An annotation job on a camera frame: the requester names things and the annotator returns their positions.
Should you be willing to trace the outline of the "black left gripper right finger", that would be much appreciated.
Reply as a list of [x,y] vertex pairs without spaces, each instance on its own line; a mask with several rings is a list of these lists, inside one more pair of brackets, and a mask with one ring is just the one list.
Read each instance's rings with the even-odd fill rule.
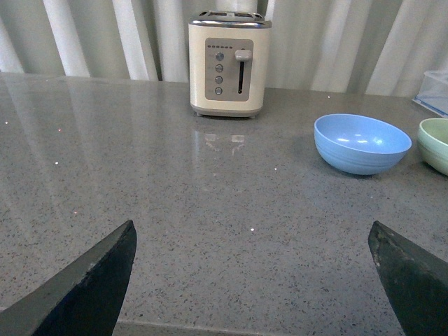
[[375,221],[368,245],[406,335],[447,334],[447,262]]

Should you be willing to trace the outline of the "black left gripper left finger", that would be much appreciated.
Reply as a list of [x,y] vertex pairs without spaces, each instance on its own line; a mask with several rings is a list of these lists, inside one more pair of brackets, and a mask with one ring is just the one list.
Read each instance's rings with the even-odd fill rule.
[[112,335],[132,273],[137,232],[126,221],[1,313],[2,335]]

